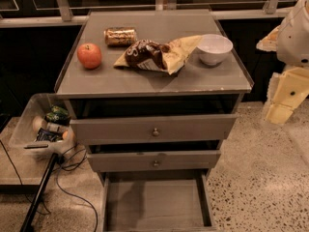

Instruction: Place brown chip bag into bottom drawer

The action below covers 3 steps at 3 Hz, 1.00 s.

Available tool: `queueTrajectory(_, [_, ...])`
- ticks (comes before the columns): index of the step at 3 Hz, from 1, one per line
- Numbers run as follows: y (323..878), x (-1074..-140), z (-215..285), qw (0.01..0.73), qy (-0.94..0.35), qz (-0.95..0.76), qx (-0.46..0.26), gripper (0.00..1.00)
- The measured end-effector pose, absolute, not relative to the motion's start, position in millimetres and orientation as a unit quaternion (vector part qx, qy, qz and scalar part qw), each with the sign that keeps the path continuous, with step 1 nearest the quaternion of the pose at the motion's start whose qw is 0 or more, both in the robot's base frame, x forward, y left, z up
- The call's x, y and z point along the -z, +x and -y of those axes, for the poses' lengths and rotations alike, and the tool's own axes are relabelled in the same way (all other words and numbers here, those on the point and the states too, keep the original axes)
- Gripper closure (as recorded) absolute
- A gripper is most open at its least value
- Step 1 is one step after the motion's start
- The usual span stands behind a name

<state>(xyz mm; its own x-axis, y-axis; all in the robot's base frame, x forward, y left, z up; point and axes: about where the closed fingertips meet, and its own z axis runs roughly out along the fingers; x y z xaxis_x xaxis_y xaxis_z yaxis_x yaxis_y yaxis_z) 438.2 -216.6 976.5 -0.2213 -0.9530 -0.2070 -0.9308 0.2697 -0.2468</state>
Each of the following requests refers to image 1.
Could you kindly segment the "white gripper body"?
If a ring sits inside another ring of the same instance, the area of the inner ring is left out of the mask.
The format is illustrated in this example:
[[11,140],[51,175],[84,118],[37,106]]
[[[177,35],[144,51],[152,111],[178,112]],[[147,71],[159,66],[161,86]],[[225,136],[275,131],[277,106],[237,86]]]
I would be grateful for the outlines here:
[[268,98],[272,110],[294,111],[309,96],[308,69],[292,67],[276,73],[271,79],[277,82],[275,86],[269,86],[274,91]]

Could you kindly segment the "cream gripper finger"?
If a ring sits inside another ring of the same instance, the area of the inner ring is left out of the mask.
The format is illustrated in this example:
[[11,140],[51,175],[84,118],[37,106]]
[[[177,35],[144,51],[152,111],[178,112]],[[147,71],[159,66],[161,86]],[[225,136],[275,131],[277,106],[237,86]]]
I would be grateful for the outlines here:
[[282,125],[285,124],[293,114],[293,110],[285,105],[272,104],[268,111],[266,120],[272,124]]

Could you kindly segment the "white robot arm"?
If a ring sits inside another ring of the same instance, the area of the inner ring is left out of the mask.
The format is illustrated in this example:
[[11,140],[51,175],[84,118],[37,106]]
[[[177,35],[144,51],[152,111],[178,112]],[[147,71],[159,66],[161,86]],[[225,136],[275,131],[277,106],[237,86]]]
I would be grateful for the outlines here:
[[283,125],[309,96],[309,0],[298,0],[256,48],[274,51],[285,64],[284,71],[270,79],[265,116],[266,121]]

